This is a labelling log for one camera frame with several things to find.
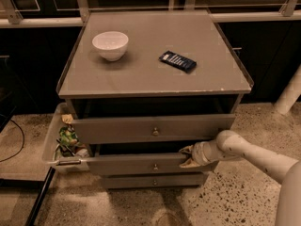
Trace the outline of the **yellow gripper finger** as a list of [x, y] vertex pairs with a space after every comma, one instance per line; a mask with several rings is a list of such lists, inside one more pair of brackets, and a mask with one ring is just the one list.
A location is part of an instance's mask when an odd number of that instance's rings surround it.
[[199, 167], [199, 164], [195, 162], [192, 158], [188, 158], [185, 162], [180, 164], [182, 169], [191, 169]]
[[193, 145], [185, 146], [180, 149], [180, 153], [191, 154], [193, 152]]

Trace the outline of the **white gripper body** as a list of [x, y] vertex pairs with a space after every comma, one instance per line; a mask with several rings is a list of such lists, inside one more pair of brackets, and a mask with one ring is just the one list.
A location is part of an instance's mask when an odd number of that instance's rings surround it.
[[201, 166], [213, 163], [216, 158], [209, 142], [198, 142], [192, 147], [192, 159]]

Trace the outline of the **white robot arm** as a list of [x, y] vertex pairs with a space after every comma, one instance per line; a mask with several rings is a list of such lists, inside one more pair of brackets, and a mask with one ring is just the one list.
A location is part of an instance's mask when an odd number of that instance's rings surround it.
[[215, 139], [197, 142], [180, 149], [187, 159], [183, 169], [207, 166], [215, 161], [238, 157], [264, 172], [281, 185], [275, 226], [301, 226], [301, 161], [248, 142], [231, 130]]

